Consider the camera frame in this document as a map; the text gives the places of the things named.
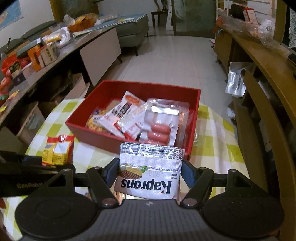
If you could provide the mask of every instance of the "black circular disc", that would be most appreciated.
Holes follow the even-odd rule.
[[[95,204],[75,193],[71,197],[29,196],[16,208],[15,220],[23,235],[60,240],[81,233],[91,225],[95,215]]]
[[[206,221],[218,232],[240,239],[260,238],[280,228],[284,211],[272,197],[227,197],[220,194],[203,208]]]

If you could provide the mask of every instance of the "map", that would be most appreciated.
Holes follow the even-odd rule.
[[[21,18],[23,16],[20,8],[20,0],[16,0],[0,15],[0,30]]]

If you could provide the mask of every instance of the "ribbed gray surface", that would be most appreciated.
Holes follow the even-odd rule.
[[[85,232],[68,241],[230,241],[211,230],[197,211],[176,205],[175,200],[125,200],[104,210]]]

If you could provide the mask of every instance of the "sofa leg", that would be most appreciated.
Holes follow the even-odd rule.
[[[135,50],[136,56],[138,56],[138,49],[137,49],[137,46],[134,47],[134,50]]]
[[[117,57],[117,59],[119,60],[119,62],[122,64],[122,59],[120,56]]]

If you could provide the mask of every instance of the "green leaf picture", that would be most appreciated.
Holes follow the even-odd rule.
[[[142,173],[145,173],[145,171],[147,171],[148,168],[149,168],[149,167],[146,167],[146,166],[141,166],[141,167],[140,167]]]

